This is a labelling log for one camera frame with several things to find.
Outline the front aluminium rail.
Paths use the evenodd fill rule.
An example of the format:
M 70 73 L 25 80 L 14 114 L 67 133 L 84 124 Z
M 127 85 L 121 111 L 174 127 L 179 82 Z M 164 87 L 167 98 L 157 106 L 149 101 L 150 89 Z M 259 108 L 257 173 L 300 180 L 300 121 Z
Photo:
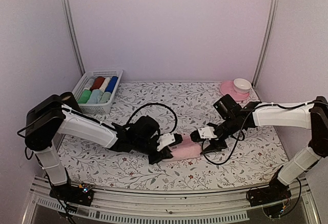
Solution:
M 36 177 L 23 223 L 321 223 L 304 178 L 291 198 L 252 206 L 249 188 L 196 191 L 137 191 L 94 187 L 90 206 L 59 202 L 45 178 Z

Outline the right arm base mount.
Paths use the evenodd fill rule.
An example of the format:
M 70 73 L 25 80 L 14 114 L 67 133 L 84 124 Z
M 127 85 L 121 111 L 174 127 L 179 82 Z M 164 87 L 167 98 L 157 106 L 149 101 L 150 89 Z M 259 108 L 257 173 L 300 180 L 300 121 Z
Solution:
M 289 215 L 293 210 L 297 207 L 301 193 L 302 193 L 302 184 L 300 179 L 296 179 L 299 184 L 299 192 L 298 197 L 292 207 L 290 207 L 289 203 L 291 201 L 291 191 L 288 187 L 284 188 L 282 191 L 278 191 L 277 189 L 267 186 L 264 188 L 256 187 L 254 189 L 250 188 L 246 193 L 246 199 L 250 203 L 251 207 L 261 206 L 269 203 L 273 203 L 276 201 L 286 200 L 285 203 L 280 202 L 279 204 L 268 206 L 262 208 L 263 213 L 269 219 L 281 219 Z

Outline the green rolled towel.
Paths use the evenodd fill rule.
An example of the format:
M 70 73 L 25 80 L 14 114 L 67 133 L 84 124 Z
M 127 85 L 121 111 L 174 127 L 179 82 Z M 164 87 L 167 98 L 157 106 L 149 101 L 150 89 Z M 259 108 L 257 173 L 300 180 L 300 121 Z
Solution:
M 90 91 L 89 89 L 84 89 L 81 96 L 79 97 L 77 103 L 78 104 L 86 104 L 87 101 L 89 100 L 91 94 L 92 94 L 92 91 Z

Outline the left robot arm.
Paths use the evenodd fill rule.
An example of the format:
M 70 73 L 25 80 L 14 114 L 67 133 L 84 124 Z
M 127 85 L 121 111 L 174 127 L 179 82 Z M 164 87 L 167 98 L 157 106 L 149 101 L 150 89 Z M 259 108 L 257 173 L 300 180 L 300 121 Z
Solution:
M 26 125 L 17 135 L 36 155 L 50 184 L 64 200 L 72 200 L 76 189 L 70 185 L 68 172 L 53 146 L 56 134 L 85 139 L 115 152 L 137 151 L 147 155 L 151 165 L 172 158 L 169 146 L 181 141 L 173 132 L 162 134 L 157 121 L 149 116 L 123 126 L 109 126 L 81 113 L 71 93 L 66 97 L 51 95 L 28 112 Z

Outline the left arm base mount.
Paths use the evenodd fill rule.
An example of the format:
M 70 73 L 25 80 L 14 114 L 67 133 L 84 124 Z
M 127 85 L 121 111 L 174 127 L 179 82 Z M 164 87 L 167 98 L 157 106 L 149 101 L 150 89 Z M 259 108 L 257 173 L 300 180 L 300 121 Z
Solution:
M 63 202 L 90 207 L 94 198 L 94 191 L 87 190 L 86 188 L 80 188 L 70 184 L 64 184 L 61 186 L 50 184 L 50 187 L 51 191 L 49 195 L 53 198 L 62 200 Z

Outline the grey rolled towel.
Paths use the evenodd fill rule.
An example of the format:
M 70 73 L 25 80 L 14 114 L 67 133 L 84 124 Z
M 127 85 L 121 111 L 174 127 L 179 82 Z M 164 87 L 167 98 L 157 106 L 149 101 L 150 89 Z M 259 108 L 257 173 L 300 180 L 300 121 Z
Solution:
M 94 82 L 95 82 L 95 78 L 90 78 L 90 79 L 86 82 L 86 84 L 84 85 L 84 89 L 86 89 L 86 90 L 90 90 L 91 87 L 93 86 Z

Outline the white rolled towel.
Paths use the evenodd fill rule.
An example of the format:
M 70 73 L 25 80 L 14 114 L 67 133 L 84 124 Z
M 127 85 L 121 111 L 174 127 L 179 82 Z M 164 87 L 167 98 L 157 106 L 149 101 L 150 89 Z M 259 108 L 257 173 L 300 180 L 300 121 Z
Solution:
M 109 82 L 110 82 L 111 78 L 107 77 L 104 79 L 103 83 L 101 84 L 101 86 L 99 87 L 101 92 L 105 92 L 106 87 L 108 86 Z

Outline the pink towel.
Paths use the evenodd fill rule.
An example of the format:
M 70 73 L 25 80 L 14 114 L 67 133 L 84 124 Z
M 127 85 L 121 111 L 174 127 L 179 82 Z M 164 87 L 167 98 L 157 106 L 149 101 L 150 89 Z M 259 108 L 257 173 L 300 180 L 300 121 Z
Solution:
M 162 161 L 164 162 L 193 159 L 199 157 L 201 154 L 200 144 L 193 142 L 189 135 L 183 135 L 181 143 L 169 146 L 169 148 L 173 157 L 163 159 Z

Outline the light blue rolled towel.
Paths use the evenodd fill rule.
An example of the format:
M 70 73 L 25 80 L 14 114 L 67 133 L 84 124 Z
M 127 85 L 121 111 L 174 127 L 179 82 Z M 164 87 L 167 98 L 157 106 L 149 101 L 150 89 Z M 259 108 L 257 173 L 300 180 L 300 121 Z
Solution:
M 103 95 L 103 92 L 101 92 L 99 89 L 93 90 L 87 103 L 88 104 L 97 104 L 100 101 L 102 95 Z

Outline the white bowl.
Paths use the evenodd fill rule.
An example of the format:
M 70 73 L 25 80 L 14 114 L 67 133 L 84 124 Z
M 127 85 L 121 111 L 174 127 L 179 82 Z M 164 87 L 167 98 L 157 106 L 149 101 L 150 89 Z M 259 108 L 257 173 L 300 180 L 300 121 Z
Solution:
M 243 78 L 236 78 L 233 80 L 233 88 L 237 93 L 247 94 L 252 88 L 252 84 Z

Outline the red rolled towel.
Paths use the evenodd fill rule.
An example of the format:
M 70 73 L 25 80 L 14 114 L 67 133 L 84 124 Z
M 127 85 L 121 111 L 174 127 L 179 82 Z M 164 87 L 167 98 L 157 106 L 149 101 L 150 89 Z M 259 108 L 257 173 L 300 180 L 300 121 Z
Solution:
M 105 78 L 104 77 L 98 76 L 95 79 L 95 81 L 94 81 L 93 85 L 91 86 L 90 90 L 93 91 L 95 89 L 99 89 L 102 86 L 102 84 L 103 84 L 104 81 L 105 81 Z

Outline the aluminium frame post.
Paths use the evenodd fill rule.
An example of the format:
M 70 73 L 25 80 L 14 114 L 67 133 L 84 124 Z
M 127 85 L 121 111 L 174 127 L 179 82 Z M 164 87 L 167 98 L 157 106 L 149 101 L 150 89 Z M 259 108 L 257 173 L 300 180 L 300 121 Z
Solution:
M 269 43 L 270 43 L 273 27 L 274 27 L 278 3 L 279 3 L 279 0 L 271 0 L 270 1 L 268 20 L 266 23 L 266 28 L 265 28 L 265 32 L 264 32 L 262 45 L 260 48 L 259 58 L 258 58 L 257 65 L 255 68 L 255 73 L 254 73 L 253 79 L 252 79 L 252 86 L 254 89 L 257 88 L 259 81 L 260 81 L 261 73 L 263 71 L 264 62 L 266 59 L 266 55 L 267 55 L 267 51 L 269 48 Z
M 62 1 L 63 10 L 64 10 L 64 15 L 65 15 L 66 22 L 67 22 L 67 27 L 68 27 L 68 32 L 70 35 L 70 41 L 72 44 L 73 53 L 74 53 L 76 63 L 77 63 L 77 68 L 80 72 L 80 75 L 84 75 L 85 67 L 84 67 L 84 63 L 83 63 L 79 45 L 78 45 L 78 40 L 77 40 L 77 36 L 76 36 L 76 31 L 75 31 L 75 27 L 74 27 L 73 16 L 72 16 L 72 11 L 71 11 L 71 6 L 70 6 L 70 1 L 69 0 L 61 0 L 61 1 Z

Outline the pink plate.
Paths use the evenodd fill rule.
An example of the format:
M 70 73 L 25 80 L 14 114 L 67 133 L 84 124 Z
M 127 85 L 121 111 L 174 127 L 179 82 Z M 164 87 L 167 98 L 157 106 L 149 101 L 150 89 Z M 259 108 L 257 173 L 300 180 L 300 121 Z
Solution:
M 250 93 L 240 94 L 234 90 L 234 84 L 232 80 L 224 81 L 220 84 L 219 90 L 222 95 L 230 95 L 235 101 L 244 101 L 249 98 Z

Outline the right aluminium frame post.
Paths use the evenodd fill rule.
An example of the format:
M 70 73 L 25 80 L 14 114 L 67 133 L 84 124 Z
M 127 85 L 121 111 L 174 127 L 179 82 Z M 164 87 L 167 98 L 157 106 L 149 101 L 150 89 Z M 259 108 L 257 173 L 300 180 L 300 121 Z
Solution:
M 265 28 L 265 32 L 264 32 L 262 45 L 260 48 L 259 58 L 258 58 L 257 65 L 255 68 L 255 73 L 254 73 L 253 79 L 252 79 L 252 86 L 254 89 L 257 88 L 259 81 L 260 81 L 261 73 L 263 71 L 264 62 L 266 59 L 266 55 L 267 55 L 267 51 L 269 48 L 269 43 L 270 43 L 273 27 L 274 27 L 278 3 L 279 3 L 279 0 L 271 0 L 270 1 L 268 20 L 266 23 L 266 28 Z

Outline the green towel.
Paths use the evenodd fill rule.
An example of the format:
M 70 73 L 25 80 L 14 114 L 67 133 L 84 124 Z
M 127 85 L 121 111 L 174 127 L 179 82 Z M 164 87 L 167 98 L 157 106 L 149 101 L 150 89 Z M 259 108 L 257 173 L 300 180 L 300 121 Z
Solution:
M 84 89 L 81 96 L 79 97 L 77 103 L 78 104 L 86 104 L 87 101 L 89 100 L 91 94 L 92 94 L 92 91 L 90 91 L 89 89 Z
M 99 104 L 105 104 L 109 101 L 109 99 L 111 98 L 111 95 L 112 93 L 111 92 L 104 92 L 100 101 L 99 101 Z

